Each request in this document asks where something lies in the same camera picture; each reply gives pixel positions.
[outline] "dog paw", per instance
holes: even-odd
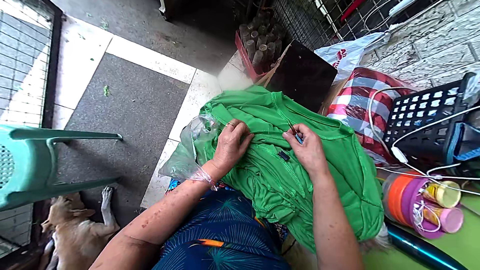
[[[102,190],[102,198],[103,200],[105,201],[110,201],[110,199],[112,198],[112,193],[113,193],[113,187],[111,186],[106,186],[103,190]]]

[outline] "crate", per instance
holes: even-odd
[[[391,147],[404,134],[466,110],[467,103],[462,97],[468,79],[474,75],[467,73],[461,80],[394,99],[383,136],[385,144]],[[461,114],[412,133],[395,146],[407,156],[409,163],[419,167],[449,165],[452,160],[447,157],[451,157],[455,149],[452,145],[455,125],[463,122],[466,116]]]
[[[262,73],[262,74],[257,74],[257,72],[253,69],[252,62],[250,62],[250,59],[248,58],[248,53],[245,47],[243,46],[243,42],[241,41],[240,38],[240,31],[237,30],[235,33],[235,45],[237,45],[237,49],[239,50],[241,59],[243,61],[243,64],[245,65],[245,68],[247,69],[248,75],[252,79],[254,83],[256,83],[260,78],[262,78],[267,72]]]

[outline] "hand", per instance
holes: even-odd
[[[293,135],[292,129],[283,133],[283,138],[288,141],[295,156],[303,165],[312,179],[314,175],[328,172],[327,160],[325,158],[322,140],[305,124],[296,124],[293,128],[298,132],[300,138],[303,138],[303,144],[300,144]]]
[[[222,179],[245,154],[254,134],[250,133],[245,122],[232,119],[218,136],[213,159],[203,166],[213,181]]]

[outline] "red crate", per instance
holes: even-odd
[[[260,78],[267,74],[267,72],[257,74],[257,72],[255,72],[255,70],[253,69],[252,62],[250,62],[250,59],[248,58],[247,50],[245,49],[245,47],[243,46],[243,42],[241,41],[239,30],[237,30],[237,32],[235,33],[235,45],[237,45],[237,49],[239,49],[241,59],[243,60],[243,64],[248,71],[248,75],[250,75],[252,81],[256,83]]]

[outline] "scissors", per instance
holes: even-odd
[[[293,128],[293,125],[292,125],[292,123],[290,122],[290,120],[288,120],[288,125],[289,125],[290,128],[292,129],[293,135],[295,136],[295,138],[297,139],[297,141],[302,145],[302,144],[303,144],[303,139],[300,138],[297,130],[295,130],[295,129]]]

